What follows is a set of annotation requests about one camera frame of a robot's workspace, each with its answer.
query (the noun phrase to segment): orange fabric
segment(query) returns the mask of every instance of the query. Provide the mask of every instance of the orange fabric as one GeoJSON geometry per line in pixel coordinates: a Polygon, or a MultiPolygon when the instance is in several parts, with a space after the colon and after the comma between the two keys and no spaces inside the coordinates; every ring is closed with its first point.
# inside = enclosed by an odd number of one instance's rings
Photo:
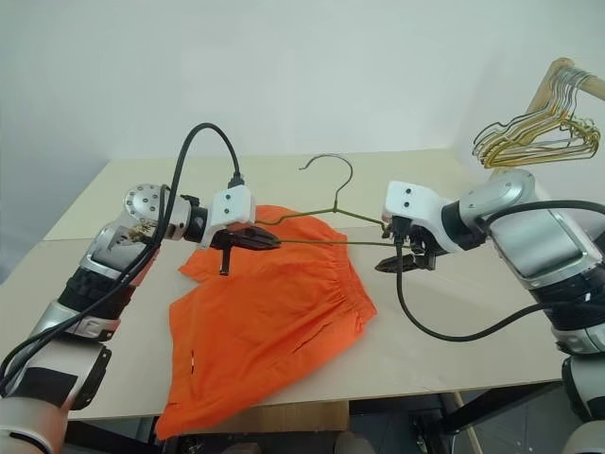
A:
{"type": "MultiPolygon", "coordinates": [[[[293,213],[257,207],[269,220],[293,213]]],[[[280,238],[346,240],[317,218],[265,226],[280,238]]],[[[201,282],[170,307],[172,386],[157,424],[166,439],[218,424],[345,350],[375,315],[346,244],[284,243],[273,251],[196,251],[181,272],[201,282]]]]}

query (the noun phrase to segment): black cable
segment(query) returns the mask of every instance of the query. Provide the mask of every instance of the black cable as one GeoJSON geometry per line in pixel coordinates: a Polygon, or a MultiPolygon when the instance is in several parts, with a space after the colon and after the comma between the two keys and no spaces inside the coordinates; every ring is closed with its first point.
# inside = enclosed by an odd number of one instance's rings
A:
{"type": "Polygon", "coordinates": [[[174,202],[176,199],[176,194],[179,187],[179,181],[181,179],[182,174],[182,166],[187,155],[187,151],[193,141],[194,137],[198,134],[198,132],[210,129],[218,133],[218,135],[223,139],[225,145],[227,146],[232,160],[233,160],[233,178],[232,183],[243,183],[241,179],[241,173],[239,170],[239,163],[237,161],[237,156],[235,155],[235,151],[233,149],[233,145],[231,144],[229,138],[225,133],[213,123],[200,123],[195,126],[185,137],[185,140],[182,143],[181,151],[179,152],[179,157],[177,159],[177,163],[175,165],[174,173],[172,176],[172,184],[171,189],[168,195],[168,202],[166,204],[164,210],[164,190],[167,186],[163,185],[161,188],[160,194],[160,210],[158,213],[158,224],[156,227],[156,231],[150,241],[149,244],[145,246],[145,248],[137,254],[137,256],[130,262],[127,268],[122,271],[118,280],[116,281],[115,286],[107,293],[105,296],[95,301],[92,305],[88,306],[86,309],[82,310],[78,315],[59,323],[55,326],[52,326],[41,333],[38,333],[31,338],[24,340],[15,348],[13,348],[9,354],[4,358],[2,364],[0,364],[0,395],[3,397],[6,396],[6,387],[12,381],[14,377],[24,368],[24,366],[29,362],[33,356],[42,350],[49,342],[55,339],[59,334],[63,333],[65,330],[69,329],[73,324],[79,322],[84,317],[86,317],[89,313],[105,304],[109,301],[113,296],[115,296],[118,292],[125,289],[130,282],[141,272],[149,263],[149,260],[155,255],[157,250],[160,248],[162,240],[164,239],[165,232],[168,228],[170,217],[172,215],[172,209],[174,207],[174,202]],[[17,364],[13,364],[12,367],[7,371],[12,360],[21,352],[24,348],[28,347],[30,344],[37,342],[33,345],[21,358],[17,364]]]}
{"type": "MultiPolygon", "coordinates": [[[[160,192],[160,202],[159,202],[160,209],[159,209],[158,221],[157,221],[158,226],[162,225],[164,222],[164,191],[167,188],[168,188],[167,185],[162,184],[161,192],[160,192]]],[[[118,276],[118,278],[116,279],[116,285],[114,287],[115,288],[119,287],[119,289],[112,292],[112,296],[117,291],[120,291],[126,287],[126,286],[120,286],[120,284],[123,282],[124,278],[128,275],[128,273],[137,264],[141,263],[141,261],[147,256],[148,253],[151,252],[151,250],[154,248],[154,245],[159,245],[159,242],[161,242],[161,238],[159,237],[159,231],[160,230],[158,228],[156,228],[155,232],[153,233],[153,237],[151,238],[151,242],[145,246],[145,248],[134,258],[134,260],[132,260],[132,262],[130,262],[130,264],[122,271],[120,276],[118,276]]],[[[106,301],[107,301],[107,296],[102,301],[101,300],[96,301],[91,306],[87,307],[85,310],[83,310],[79,314],[75,315],[74,317],[71,317],[70,319],[68,319],[60,324],[57,324],[55,326],[51,326],[50,328],[45,329],[44,331],[36,334],[35,336],[32,336],[31,338],[24,340],[19,345],[17,345],[15,348],[13,348],[5,356],[2,363],[0,364],[0,377],[2,378],[2,380],[0,381],[0,395],[2,395],[2,396],[5,395],[6,385],[9,384],[9,382],[17,374],[17,372],[23,367],[23,365],[25,365],[25,362],[30,360],[35,353],[37,353],[38,351],[40,351],[40,349],[42,347],[47,345],[55,336],[58,335],[58,333],[60,331],[64,331],[64,330],[68,329],[69,327],[71,327],[73,324],[79,322],[79,320],[81,320],[81,318],[85,317],[87,314],[89,314],[90,312],[95,310],[97,307],[101,306],[106,301]],[[9,375],[7,377],[7,368],[9,367],[12,360],[28,345],[30,345],[31,343],[34,343],[36,341],[39,341],[39,340],[41,340],[41,345],[38,345],[36,350],[32,351],[31,354],[28,354],[26,357],[22,358],[25,360],[25,362],[20,360],[19,363],[17,363],[16,365],[13,365],[13,368],[10,369],[11,372],[9,373],[9,375]]]]}
{"type": "Polygon", "coordinates": [[[491,215],[485,220],[485,227],[489,228],[494,222],[504,216],[513,215],[515,213],[523,213],[525,211],[536,210],[556,210],[556,209],[574,209],[594,211],[605,215],[605,205],[593,201],[531,201],[522,205],[515,205],[510,208],[505,208],[491,215]]]}
{"type": "Polygon", "coordinates": [[[432,329],[427,328],[422,323],[420,323],[416,319],[416,317],[414,317],[414,315],[409,311],[409,308],[407,307],[406,300],[404,299],[404,292],[402,290],[402,285],[403,285],[403,280],[404,280],[403,279],[404,261],[403,261],[402,247],[403,247],[403,244],[402,244],[401,240],[395,241],[395,249],[397,251],[397,297],[399,298],[399,304],[401,305],[401,309],[404,310],[404,313],[409,318],[409,320],[414,324],[414,326],[416,326],[418,329],[423,331],[425,334],[428,334],[429,336],[431,336],[433,338],[437,338],[439,340],[449,341],[449,342],[476,341],[478,339],[485,338],[486,336],[489,336],[489,335],[495,333],[496,331],[501,330],[505,326],[507,326],[513,322],[516,322],[517,320],[521,319],[522,317],[525,317],[528,314],[537,312],[539,310],[552,309],[553,307],[564,306],[564,305],[568,304],[568,303],[543,303],[540,305],[527,306],[521,310],[514,312],[513,314],[509,315],[507,318],[502,319],[500,322],[490,326],[489,328],[479,331],[478,333],[469,334],[467,336],[448,336],[448,335],[445,335],[442,333],[438,333],[437,331],[433,331],[432,329]]]}

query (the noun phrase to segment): wire hanger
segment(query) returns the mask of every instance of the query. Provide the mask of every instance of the wire hanger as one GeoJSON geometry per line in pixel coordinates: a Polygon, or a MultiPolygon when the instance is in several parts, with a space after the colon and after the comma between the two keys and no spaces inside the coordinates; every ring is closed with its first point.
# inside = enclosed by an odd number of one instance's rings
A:
{"type": "Polygon", "coordinates": [[[529,112],[515,116],[508,124],[495,122],[484,128],[473,142],[473,155],[485,167],[592,157],[600,133],[592,120],[574,116],[576,94],[578,90],[588,91],[584,87],[587,80],[599,82],[599,91],[591,88],[590,93],[605,99],[605,93],[600,93],[602,80],[575,68],[573,63],[553,62],[537,93],[543,91],[543,86],[548,88],[546,95],[541,96],[543,103],[530,106],[529,112]],[[555,130],[569,136],[550,139],[547,135],[555,130]]]}
{"type": "Polygon", "coordinates": [[[293,213],[291,215],[283,215],[280,218],[278,218],[277,220],[257,220],[256,223],[257,224],[265,224],[265,225],[277,225],[277,224],[280,224],[281,222],[283,222],[284,220],[289,219],[289,218],[301,218],[303,216],[315,216],[315,215],[321,215],[321,214],[324,214],[324,213],[340,213],[341,215],[350,216],[351,218],[362,219],[362,220],[366,220],[367,222],[371,222],[373,224],[377,224],[377,225],[380,226],[380,228],[382,229],[383,233],[386,232],[387,227],[386,227],[385,223],[382,220],[378,220],[378,219],[374,219],[374,218],[368,218],[366,216],[358,215],[357,213],[352,213],[350,211],[346,211],[346,210],[342,210],[342,209],[338,208],[338,193],[347,184],[349,184],[349,182],[353,178],[353,174],[354,174],[353,166],[351,165],[351,163],[346,158],[340,156],[339,154],[334,154],[334,153],[318,154],[317,156],[313,156],[304,166],[299,167],[299,170],[306,170],[306,169],[309,168],[309,166],[311,166],[311,164],[315,160],[317,160],[319,158],[325,158],[325,157],[338,158],[342,162],[346,163],[347,166],[349,166],[349,177],[347,178],[347,180],[343,184],[340,185],[340,187],[335,192],[335,194],[334,194],[334,204],[332,205],[331,208],[325,208],[325,209],[322,209],[322,210],[315,210],[315,211],[306,211],[306,212],[303,212],[303,213],[293,213]]]}

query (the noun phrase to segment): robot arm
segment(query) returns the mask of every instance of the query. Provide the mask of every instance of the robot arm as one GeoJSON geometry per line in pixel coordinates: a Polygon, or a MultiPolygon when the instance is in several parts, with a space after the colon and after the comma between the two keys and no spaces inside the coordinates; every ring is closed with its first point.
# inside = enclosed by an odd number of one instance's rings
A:
{"type": "MultiPolygon", "coordinates": [[[[108,295],[124,274],[134,272],[132,264],[158,227],[160,199],[166,199],[167,192],[164,186],[148,183],[128,191],[122,214],[93,240],[65,290],[50,303],[31,336],[81,314],[108,295]]],[[[227,274],[231,247],[278,247],[275,236],[247,226],[254,222],[254,215],[251,192],[243,184],[215,194],[208,208],[199,206],[196,198],[180,196],[175,199],[164,238],[184,238],[202,248],[223,250],[221,273],[227,274]]],[[[104,342],[118,328],[122,310],[152,261],[106,304],[49,342],[8,384],[6,396],[0,400],[0,452],[61,451],[67,413],[83,409],[95,397],[112,354],[104,342]]]]}
{"type": "MultiPolygon", "coordinates": [[[[490,216],[537,201],[533,176],[514,169],[495,176],[458,201],[429,188],[391,182],[383,219],[409,242],[404,271],[434,270],[435,257],[467,251],[490,237],[510,271],[544,311],[557,347],[570,357],[562,378],[572,408],[592,423],[569,440],[567,454],[605,453],[605,269],[603,255],[565,213],[538,210],[491,222],[490,216]]],[[[393,272],[393,259],[377,269],[393,272]]]]}

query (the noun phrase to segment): table surface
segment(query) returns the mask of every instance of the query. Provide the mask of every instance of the table surface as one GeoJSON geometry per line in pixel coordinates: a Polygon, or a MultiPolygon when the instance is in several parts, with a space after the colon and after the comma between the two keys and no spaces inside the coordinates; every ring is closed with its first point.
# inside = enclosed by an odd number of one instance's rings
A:
{"type": "MultiPolygon", "coordinates": [[[[341,193],[350,211],[379,217],[389,180],[434,187],[455,198],[472,182],[447,150],[351,155],[355,175],[341,193]]],[[[299,172],[308,156],[261,156],[240,159],[257,203],[297,210],[324,208],[344,181],[346,167],[337,160],[315,162],[299,172]]],[[[110,162],[0,286],[3,317],[0,353],[29,332],[47,303],[57,297],[76,269],[90,238],[116,218],[126,191],[137,183],[169,182],[174,160],[110,162]]],[[[180,193],[208,201],[230,177],[229,161],[190,159],[180,193]]],[[[358,219],[325,219],[351,240],[379,240],[375,226],[358,219]]],[[[172,342],[169,305],[195,286],[177,267],[194,251],[187,242],[165,241],[158,260],[122,315],[108,342],[112,360],[94,402],[74,417],[111,418],[158,414],[170,384],[172,342]]],[[[390,256],[387,248],[351,246],[350,257],[377,308],[362,339],[312,375],[269,397],[283,404],[388,395],[440,393],[547,381],[560,377],[562,354],[549,323],[534,314],[487,339],[455,344],[427,337],[403,315],[392,274],[373,267],[390,256]]],[[[448,334],[467,334],[533,303],[491,245],[438,258],[436,271],[414,271],[405,278],[410,309],[425,324],[448,334]]]]}

